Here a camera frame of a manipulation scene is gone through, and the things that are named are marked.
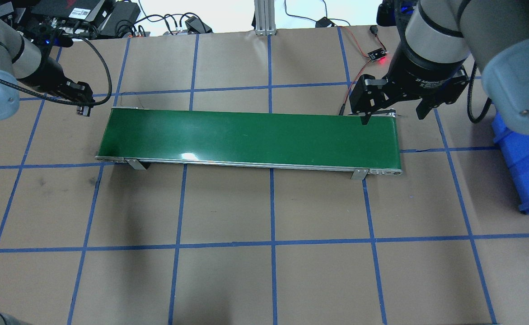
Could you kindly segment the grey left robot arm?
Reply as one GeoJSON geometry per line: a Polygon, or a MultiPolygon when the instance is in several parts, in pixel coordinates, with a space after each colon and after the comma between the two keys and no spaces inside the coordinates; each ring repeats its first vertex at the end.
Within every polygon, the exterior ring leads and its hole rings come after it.
{"type": "Polygon", "coordinates": [[[53,46],[70,47],[72,39],[49,25],[30,41],[0,19],[0,120],[13,116],[20,107],[24,86],[39,94],[50,94],[78,107],[88,116],[95,105],[93,91],[86,82],[73,82],[50,57],[53,46]]]}

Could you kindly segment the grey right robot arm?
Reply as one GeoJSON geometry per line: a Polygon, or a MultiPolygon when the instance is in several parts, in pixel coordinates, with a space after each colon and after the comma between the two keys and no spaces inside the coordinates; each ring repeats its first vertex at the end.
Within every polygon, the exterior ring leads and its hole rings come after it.
{"type": "Polygon", "coordinates": [[[361,75],[349,96],[362,124],[398,102],[418,100],[421,120],[454,103],[473,80],[472,57],[488,103],[529,135],[529,0],[384,0],[377,23],[396,27],[400,43],[386,75],[361,75]]]}

